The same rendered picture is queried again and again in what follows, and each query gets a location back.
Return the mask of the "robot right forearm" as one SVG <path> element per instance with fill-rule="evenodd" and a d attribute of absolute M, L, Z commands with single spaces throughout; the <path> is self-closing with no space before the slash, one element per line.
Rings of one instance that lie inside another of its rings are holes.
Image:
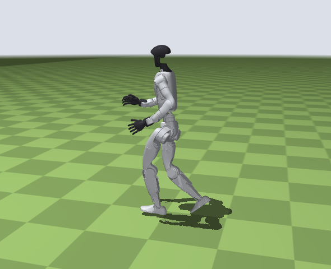
<path fill-rule="evenodd" d="M 152 99 L 148 99 L 146 103 L 141 102 L 141 106 L 143 108 L 152 107 L 154 105 L 157 105 L 157 99 L 156 99 L 156 97 L 155 98 L 152 98 Z"/>

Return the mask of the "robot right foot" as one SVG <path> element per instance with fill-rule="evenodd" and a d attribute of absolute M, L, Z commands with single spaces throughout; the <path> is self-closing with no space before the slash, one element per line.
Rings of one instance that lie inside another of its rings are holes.
<path fill-rule="evenodd" d="M 194 207 L 190 211 L 191 213 L 193 213 L 194 211 L 196 211 L 197 209 L 199 209 L 200 207 L 202 207 L 204 204 L 206 204 L 209 201 L 211 201 L 211 199 L 208 196 L 201 197 L 201 199 L 199 199 L 199 200 L 200 200 L 199 202 L 196 201 Z"/>

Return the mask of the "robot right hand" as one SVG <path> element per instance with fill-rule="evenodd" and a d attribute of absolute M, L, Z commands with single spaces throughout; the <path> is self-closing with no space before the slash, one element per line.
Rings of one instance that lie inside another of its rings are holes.
<path fill-rule="evenodd" d="M 144 103 L 147 102 L 147 100 L 145 100 L 145 99 L 140 99 L 139 100 L 138 97 L 136 97 L 132 94 L 129 94 L 128 96 L 124 96 L 122 101 L 123 101 L 122 103 L 124 103 L 123 106 L 126 105 L 126 104 L 132 104 L 132 105 L 137 105 L 138 104 L 139 106 L 141 106 L 141 102 L 144 102 Z M 130 102 L 130 103 L 125 103 L 125 102 Z"/>

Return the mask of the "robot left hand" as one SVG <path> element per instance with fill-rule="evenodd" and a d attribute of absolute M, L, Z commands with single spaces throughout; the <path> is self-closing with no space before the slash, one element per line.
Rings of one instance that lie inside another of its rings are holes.
<path fill-rule="evenodd" d="M 132 127 L 130 127 L 129 128 L 129 130 L 130 129 L 132 129 L 132 128 L 134 128 L 133 130 L 131 130 L 130 132 L 133 132 L 133 131 L 135 131 L 135 130 L 137 130 L 137 131 L 135 131 L 132 135 L 134 135 L 135 133 L 137 133 L 138 131 L 141 131 L 142 129 L 144 129 L 144 127 L 146 126 L 146 127 L 148 127 L 148 126 L 150 126 L 150 125 L 153 125 L 153 123 L 152 124 L 150 124 L 150 125 L 147 125 L 147 123 L 146 123 L 146 119 L 148 119 L 148 118 L 150 118 L 150 117 L 147 117 L 147 118 L 145 118 L 144 120 L 137 120 L 137 119 L 131 119 L 131 121 L 135 121 L 135 123 L 132 123 L 132 124 L 129 124 L 128 126 L 132 126 L 132 125 L 134 125 L 134 126 L 132 126 Z"/>

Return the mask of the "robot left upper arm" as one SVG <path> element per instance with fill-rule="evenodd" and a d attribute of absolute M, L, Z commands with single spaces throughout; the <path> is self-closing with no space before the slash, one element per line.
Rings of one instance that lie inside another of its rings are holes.
<path fill-rule="evenodd" d="M 172 107 L 170 108 L 170 110 L 174 110 L 176 107 L 176 102 L 169 89 L 168 81 L 166 77 L 163 74 L 161 74 L 155 78 L 154 82 L 158 87 L 158 89 L 160 90 L 162 96 L 166 99 L 166 101 L 167 100 L 171 101 Z"/>

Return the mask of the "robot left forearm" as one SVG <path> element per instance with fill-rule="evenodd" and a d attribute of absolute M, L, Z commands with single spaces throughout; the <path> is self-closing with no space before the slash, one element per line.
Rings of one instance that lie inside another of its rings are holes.
<path fill-rule="evenodd" d="M 171 101 L 169 100 L 165 101 L 162 107 L 154 115 L 152 115 L 150 118 L 145 120 L 147 125 L 159 122 L 162 118 L 166 117 L 171 107 L 172 107 Z"/>

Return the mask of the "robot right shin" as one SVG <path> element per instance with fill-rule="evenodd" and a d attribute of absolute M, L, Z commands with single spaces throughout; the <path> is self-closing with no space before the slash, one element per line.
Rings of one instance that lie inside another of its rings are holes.
<path fill-rule="evenodd" d="M 176 178 L 170 178 L 168 175 L 167 177 L 180 189 L 182 189 L 184 192 L 189 194 L 192 198 L 197 200 L 198 202 L 201 199 L 201 195 L 196 191 L 196 189 L 192 186 L 191 181 L 187 178 L 187 176 L 180 171 L 180 174 Z M 196 199 L 197 198 L 197 199 Z"/>

